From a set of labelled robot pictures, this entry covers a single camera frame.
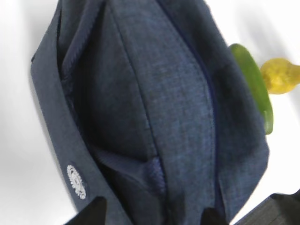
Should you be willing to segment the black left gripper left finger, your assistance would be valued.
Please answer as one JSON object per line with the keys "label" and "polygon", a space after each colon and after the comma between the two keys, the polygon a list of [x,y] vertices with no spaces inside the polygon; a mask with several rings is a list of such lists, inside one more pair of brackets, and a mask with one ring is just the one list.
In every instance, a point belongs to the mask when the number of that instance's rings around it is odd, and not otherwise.
{"label": "black left gripper left finger", "polygon": [[97,196],[66,225],[105,225],[107,200]]}

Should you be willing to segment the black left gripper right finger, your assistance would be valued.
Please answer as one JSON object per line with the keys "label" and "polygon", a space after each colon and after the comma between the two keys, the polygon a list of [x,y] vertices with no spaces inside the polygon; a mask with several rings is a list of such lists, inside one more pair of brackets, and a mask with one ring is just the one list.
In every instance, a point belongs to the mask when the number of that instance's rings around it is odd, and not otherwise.
{"label": "black left gripper right finger", "polygon": [[228,225],[228,223],[214,208],[205,208],[203,225]]}

